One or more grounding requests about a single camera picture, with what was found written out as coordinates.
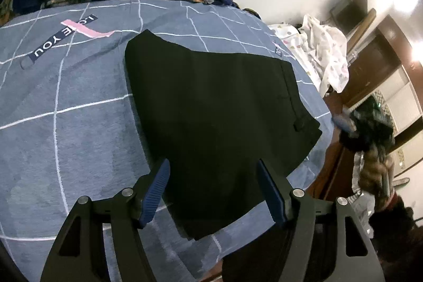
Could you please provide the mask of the dark wall-mounted television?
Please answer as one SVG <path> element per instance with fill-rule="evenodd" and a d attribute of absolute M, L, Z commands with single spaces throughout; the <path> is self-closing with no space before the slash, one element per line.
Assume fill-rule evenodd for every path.
<path fill-rule="evenodd" d="M 342 0 L 331 10 L 334 25 L 348 36 L 368 13 L 368 0 Z"/>

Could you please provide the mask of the black pants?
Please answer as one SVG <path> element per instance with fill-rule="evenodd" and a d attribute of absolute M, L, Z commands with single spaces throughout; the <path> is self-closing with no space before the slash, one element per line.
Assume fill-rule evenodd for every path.
<path fill-rule="evenodd" d="M 264 199 L 256 165 L 289 175 L 322 132 L 289 62 L 196 52 L 144 31 L 125 50 L 148 151 L 168 160 L 165 199 L 175 223 L 200 240 Z"/>

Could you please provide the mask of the brown wooden wardrobe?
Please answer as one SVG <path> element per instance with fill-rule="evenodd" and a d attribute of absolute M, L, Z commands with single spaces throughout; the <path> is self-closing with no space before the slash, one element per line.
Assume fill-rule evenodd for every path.
<path fill-rule="evenodd" d="M 422 65 L 412 61 L 412 45 L 403 30 L 388 15 L 377 26 L 375 37 L 358 53 L 349 67 L 349 82 L 340 94 L 324 98 L 333 114 L 344 107 L 351 107 L 380 87 L 400 68 L 404 68 L 417 95 L 417 105 L 422 106 Z"/>

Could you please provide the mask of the white patterned cloth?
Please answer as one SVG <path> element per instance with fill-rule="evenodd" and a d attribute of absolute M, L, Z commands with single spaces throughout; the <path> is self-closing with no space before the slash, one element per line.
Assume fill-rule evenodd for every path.
<path fill-rule="evenodd" d="M 269 29 L 297 59 L 312 84 L 324 97 L 340 94 L 348 84 L 347 38 L 341 30 L 306 14 L 297 29 L 290 24 L 270 24 Z"/>

